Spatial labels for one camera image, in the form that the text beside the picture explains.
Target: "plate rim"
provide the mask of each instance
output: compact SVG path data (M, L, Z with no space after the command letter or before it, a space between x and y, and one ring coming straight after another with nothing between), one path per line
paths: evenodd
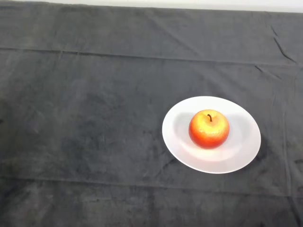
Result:
M262 142L262 137L261 137L261 131L260 131L260 128L259 128L259 126L258 126L258 124L257 124L257 121L253 118L253 116L252 116L247 110L245 110L242 106L240 106L240 105L238 105L238 104L236 104L236 105L239 106L240 108L242 108L245 112L247 112L247 113L252 117L252 119L254 120L254 122L256 123L256 126L257 126L257 128L258 128L258 137L259 137L259 139L260 139L260 143L259 143L259 146L258 146L258 151L256 152L255 156L254 156L249 162L244 163L244 165L241 165L240 167L238 167L238 168L236 168L236 169L233 169L233 170L230 170L230 171L221 171L221 172L206 171L206 170L197 169L197 168L191 166L190 164L186 164L185 162L183 162L182 160L180 160L180 159L174 154L173 151L171 151L171 150L172 150L171 148L169 148L169 146L168 146L168 144L167 144L167 142L166 142L166 140L165 140L164 133L163 133L163 131L164 131L164 122L165 122L165 119L166 119L167 115L169 114L169 112L170 112L176 105L178 105L178 104L180 104L180 103L182 103L182 102L184 102L184 101L186 101L186 100L188 100L188 99L199 98L199 97L204 97L204 98L217 98L217 99L222 99L222 100L225 100L225 101L228 101L228 102L231 102L231 103L236 104L236 103L233 102L233 101L230 101L230 100L228 100L228 99L221 98L221 97L216 97L216 96L194 96L194 97L190 97L190 98L183 99L183 100L181 100L180 102L174 104L174 105L167 111L167 113L165 114L165 117L164 117L164 119L163 119L163 122L162 122L162 138L163 138L163 140L164 140L165 146L167 147L167 149L170 151L170 153L171 153L179 162L181 162L182 164L184 164L184 165L186 165L186 166L188 166L188 167L190 167L190 168L192 168L192 169L194 169L194 170L197 170L197 171L199 171L199 172L208 173L208 174L227 174L227 173L232 173L232 172L235 172L235 171L238 171L238 170L244 168L244 167L247 166L249 163L251 163L251 162L256 158L257 154L259 153L260 147L261 147L261 142Z

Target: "tabletop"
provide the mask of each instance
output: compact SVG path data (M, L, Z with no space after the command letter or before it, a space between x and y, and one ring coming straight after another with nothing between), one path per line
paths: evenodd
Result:
M0 2L0 226L303 226L303 15ZM193 96L246 109L223 175L166 148Z

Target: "plate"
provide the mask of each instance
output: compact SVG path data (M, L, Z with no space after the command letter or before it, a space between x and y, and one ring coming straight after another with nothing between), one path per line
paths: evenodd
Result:
M203 149L189 137L188 127L199 111L221 112L230 125L227 140L214 149ZM198 171L225 174L248 165L257 155L261 133L256 121L241 106L218 97L199 96L185 99L166 114L162 135L167 148L180 162Z

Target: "white wall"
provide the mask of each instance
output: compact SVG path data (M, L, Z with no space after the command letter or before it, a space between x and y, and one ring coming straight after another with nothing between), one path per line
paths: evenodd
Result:
M303 12L303 0L31 0L66 4Z

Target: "apple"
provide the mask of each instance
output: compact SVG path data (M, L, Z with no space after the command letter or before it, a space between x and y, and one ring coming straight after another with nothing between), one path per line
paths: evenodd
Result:
M226 141L229 123L218 111L202 110L191 119L188 132L196 145L202 148L215 148Z

